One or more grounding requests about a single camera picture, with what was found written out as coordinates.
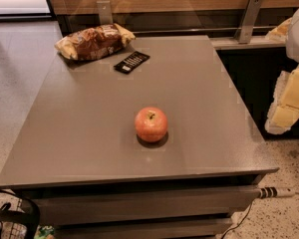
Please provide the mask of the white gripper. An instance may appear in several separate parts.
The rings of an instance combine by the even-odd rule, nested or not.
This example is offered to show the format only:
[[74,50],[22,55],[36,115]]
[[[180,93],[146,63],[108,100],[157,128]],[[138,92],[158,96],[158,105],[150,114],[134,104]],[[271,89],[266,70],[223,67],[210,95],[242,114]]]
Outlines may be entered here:
[[[292,18],[269,31],[265,39],[286,42],[287,57],[299,63],[299,8]],[[271,134],[282,134],[290,130],[297,120],[299,120],[299,65],[291,73],[282,71],[277,78],[265,130]]]

